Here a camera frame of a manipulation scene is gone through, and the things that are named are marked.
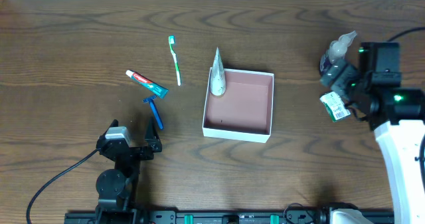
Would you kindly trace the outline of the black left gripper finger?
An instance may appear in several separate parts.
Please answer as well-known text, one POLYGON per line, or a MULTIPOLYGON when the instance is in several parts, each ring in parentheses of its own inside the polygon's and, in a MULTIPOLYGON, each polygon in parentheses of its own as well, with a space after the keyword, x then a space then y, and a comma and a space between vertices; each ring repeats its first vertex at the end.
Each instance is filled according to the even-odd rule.
POLYGON ((106 132, 107 133, 115 132, 116 128, 118 127, 118 124, 119 124, 118 120, 114 119, 106 132))
POLYGON ((149 123, 147 125, 144 138, 149 145, 159 145, 161 143, 159 136, 157 134, 157 130, 155 129, 155 123, 154 123, 153 117, 149 119, 149 123))

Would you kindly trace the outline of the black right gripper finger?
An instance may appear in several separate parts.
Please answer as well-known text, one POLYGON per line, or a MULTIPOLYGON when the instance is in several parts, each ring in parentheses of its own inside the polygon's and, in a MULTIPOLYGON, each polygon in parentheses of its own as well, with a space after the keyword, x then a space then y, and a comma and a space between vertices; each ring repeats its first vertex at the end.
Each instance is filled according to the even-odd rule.
POLYGON ((359 71, 354 66, 344 66, 337 71, 336 77, 333 79, 331 90, 338 94, 341 98, 349 99, 350 86, 354 81, 359 79, 359 71))
POLYGON ((337 78, 342 74, 347 66, 346 60, 338 60, 336 63, 331 64, 328 68, 325 69, 324 73, 321 75, 320 82, 324 86, 332 86, 337 78))

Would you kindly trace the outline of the clear spray bottle blue liquid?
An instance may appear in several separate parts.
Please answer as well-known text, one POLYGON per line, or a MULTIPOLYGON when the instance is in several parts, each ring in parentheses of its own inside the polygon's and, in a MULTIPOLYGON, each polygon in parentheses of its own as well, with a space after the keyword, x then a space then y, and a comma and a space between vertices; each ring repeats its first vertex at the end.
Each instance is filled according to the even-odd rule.
POLYGON ((322 55, 319 62, 319 73, 324 75, 325 71, 335 64, 338 60, 344 59, 348 47, 351 46, 353 40, 357 36, 356 31, 341 35, 337 40, 332 41, 325 54, 322 55))

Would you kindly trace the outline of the green white soap packet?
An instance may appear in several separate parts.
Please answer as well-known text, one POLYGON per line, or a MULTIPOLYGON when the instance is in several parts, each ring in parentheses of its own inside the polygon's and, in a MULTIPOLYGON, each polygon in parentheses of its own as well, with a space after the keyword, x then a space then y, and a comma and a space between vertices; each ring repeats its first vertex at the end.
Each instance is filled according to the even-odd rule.
POLYGON ((336 92, 328 92, 320 97, 333 122, 338 122, 350 116, 351 113, 345 107, 345 103, 336 92))

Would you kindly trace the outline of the white shampoo tube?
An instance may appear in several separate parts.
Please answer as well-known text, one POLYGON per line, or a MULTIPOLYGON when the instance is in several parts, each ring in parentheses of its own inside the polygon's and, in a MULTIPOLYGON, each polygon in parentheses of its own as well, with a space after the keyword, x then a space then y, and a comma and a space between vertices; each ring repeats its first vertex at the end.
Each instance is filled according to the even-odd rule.
POLYGON ((211 68, 210 92, 215 96, 222 96, 226 91, 226 78, 220 51, 216 48, 216 53, 211 68))

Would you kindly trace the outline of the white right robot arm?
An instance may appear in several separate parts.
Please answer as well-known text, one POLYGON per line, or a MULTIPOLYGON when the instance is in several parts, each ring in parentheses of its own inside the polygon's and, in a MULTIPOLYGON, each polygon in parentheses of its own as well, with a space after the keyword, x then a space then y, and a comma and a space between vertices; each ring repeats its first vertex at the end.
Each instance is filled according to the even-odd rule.
POLYGON ((320 82, 368 122, 384 158, 395 223, 423 223, 424 92, 401 86, 398 43, 362 43, 358 67, 344 59, 347 48, 331 43, 320 82))

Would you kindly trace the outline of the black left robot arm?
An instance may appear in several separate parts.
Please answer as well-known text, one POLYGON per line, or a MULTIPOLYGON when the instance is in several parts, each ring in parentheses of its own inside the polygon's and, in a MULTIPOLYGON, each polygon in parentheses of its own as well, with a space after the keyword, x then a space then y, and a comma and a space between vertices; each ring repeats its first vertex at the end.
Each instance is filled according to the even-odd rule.
POLYGON ((114 168, 103 171, 96 180, 99 198, 95 223, 149 223, 149 212, 138 207, 135 198, 140 163, 152 160, 155 153, 162 151, 153 118, 149 119, 145 141, 144 146, 131 146, 128 129, 117 120, 98 138, 96 149, 114 162, 114 168))

